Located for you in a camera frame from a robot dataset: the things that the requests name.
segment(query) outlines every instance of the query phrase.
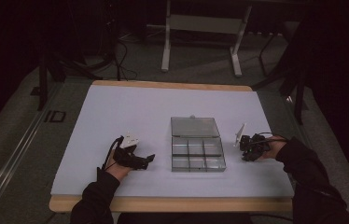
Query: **person's right hand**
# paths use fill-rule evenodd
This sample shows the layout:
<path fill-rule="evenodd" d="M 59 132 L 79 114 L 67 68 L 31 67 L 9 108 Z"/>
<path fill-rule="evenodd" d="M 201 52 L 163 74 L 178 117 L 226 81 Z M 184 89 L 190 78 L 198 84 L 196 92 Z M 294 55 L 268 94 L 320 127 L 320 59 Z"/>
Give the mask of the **person's right hand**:
<path fill-rule="evenodd" d="M 281 139 L 281 140 L 285 140 L 285 138 L 281 137 L 281 136 L 272 136 L 267 138 L 268 140 L 275 140 L 275 139 Z M 280 151 L 280 149 L 282 149 L 282 147 L 286 144 L 286 142 L 281 142 L 281 141 L 271 141 L 268 143 L 268 145 L 270 146 L 271 150 L 269 151 L 265 151 L 261 158 L 262 159 L 276 159 L 276 155 L 277 153 Z"/>

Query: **black jacket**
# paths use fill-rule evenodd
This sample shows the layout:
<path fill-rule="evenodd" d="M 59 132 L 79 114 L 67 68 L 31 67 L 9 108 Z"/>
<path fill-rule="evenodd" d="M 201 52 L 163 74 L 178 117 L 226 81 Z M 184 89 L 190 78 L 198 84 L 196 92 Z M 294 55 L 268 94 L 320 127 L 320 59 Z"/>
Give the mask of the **black jacket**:
<path fill-rule="evenodd" d="M 287 173 L 297 181 L 293 199 L 293 220 L 296 224 L 349 223 L 349 213 L 341 194 L 328 182 L 328 175 L 314 151 L 296 138 L 277 154 Z M 97 171 L 97 181 L 82 193 L 82 200 L 71 214 L 72 224 L 113 223 L 109 205 L 119 181 L 112 175 Z"/>

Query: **person's right arm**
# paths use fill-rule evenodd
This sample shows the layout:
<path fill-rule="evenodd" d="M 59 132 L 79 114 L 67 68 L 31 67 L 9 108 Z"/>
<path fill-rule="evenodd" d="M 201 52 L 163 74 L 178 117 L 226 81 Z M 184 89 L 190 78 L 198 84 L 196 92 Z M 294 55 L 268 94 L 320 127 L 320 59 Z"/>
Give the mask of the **person's right arm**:
<path fill-rule="evenodd" d="M 293 198 L 294 223 L 349 223 L 341 194 L 329 184 L 328 174 L 317 154 L 296 138 L 271 142 L 263 158 L 281 161 L 285 172 L 297 181 Z"/>

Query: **gray carpet floor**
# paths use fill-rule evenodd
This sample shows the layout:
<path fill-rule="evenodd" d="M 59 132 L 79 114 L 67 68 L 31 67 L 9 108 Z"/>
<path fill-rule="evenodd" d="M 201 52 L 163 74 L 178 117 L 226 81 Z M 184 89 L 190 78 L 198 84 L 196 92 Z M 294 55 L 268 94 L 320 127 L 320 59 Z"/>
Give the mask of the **gray carpet floor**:
<path fill-rule="evenodd" d="M 233 36 L 198 36 L 190 41 L 188 33 L 174 33 L 167 73 L 161 71 L 161 31 L 152 31 L 146 42 L 140 42 L 132 35 L 121 39 L 127 48 L 119 45 L 118 57 L 121 59 L 126 52 L 123 78 L 129 80 L 252 85 L 265 78 L 257 56 L 267 38 L 260 35 L 247 35 L 242 42 L 239 53 L 242 77 L 235 77 L 231 69 L 229 46 Z M 277 36 L 264 52 L 268 70 L 278 62 L 285 48 L 286 41 Z M 88 62 L 96 63 L 97 59 L 90 57 Z M 116 67 L 111 65 L 95 74 L 115 79 L 116 72 Z M 53 215 L 49 211 L 50 188 L 91 81 L 74 72 L 67 73 L 68 79 L 64 83 L 49 83 L 54 93 L 45 110 L 65 111 L 66 118 L 61 123 L 39 122 L 16 172 L 0 197 L 0 223 L 69 222 L 69 214 Z M 295 135 L 316 150 L 328 169 L 331 183 L 341 192 L 349 210 L 349 164 L 312 91 L 306 89 L 302 110 L 304 125 L 300 126 L 292 116 L 292 104 L 278 93 L 280 84 L 281 80 L 278 80 L 258 91 L 272 131 L 288 137 Z M 38 86 L 38 69 L 25 78 L 0 113 L 0 169 L 19 146 L 31 123 L 46 115 L 44 111 L 36 111 L 38 97 L 30 95 L 35 86 Z M 290 213 L 275 214 L 291 217 Z M 255 223 L 288 223 L 267 217 L 253 217 L 253 220 Z"/>

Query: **dark background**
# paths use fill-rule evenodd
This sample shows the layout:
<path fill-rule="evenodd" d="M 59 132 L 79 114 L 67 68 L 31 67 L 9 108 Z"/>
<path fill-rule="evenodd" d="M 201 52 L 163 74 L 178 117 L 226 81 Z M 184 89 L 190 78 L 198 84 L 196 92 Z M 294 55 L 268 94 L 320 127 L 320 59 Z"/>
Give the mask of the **dark background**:
<path fill-rule="evenodd" d="M 289 46 L 287 57 L 302 59 L 303 50 L 312 50 L 308 51 L 313 57 L 307 62 L 307 85 L 314 91 L 349 160 L 349 1 L 321 3 L 322 7 L 308 11 L 303 29 Z M 96 41 L 107 35 L 102 25 L 107 18 L 97 8 L 102 8 L 101 1 L 0 0 L 0 110 L 23 78 L 38 65 L 38 50 L 30 38 L 31 27 L 41 32 L 51 48 L 72 60 L 83 62 L 83 55 L 99 54 L 107 48 L 105 42 Z M 216 13 L 242 18 L 239 11 L 231 8 L 217 11 L 214 4 L 199 7 L 179 3 L 173 10 L 187 12 L 195 8 L 201 8 L 199 12 L 203 15 Z M 285 7 L 254 7 L 247 29 L 265 35 L 275 32 L 277 22 L 303 16 L 295 11 Z M 146 24 L 164 24 L 165 1 L 121 1 L 118 14 L 121 25 L 144 38 Z"/>

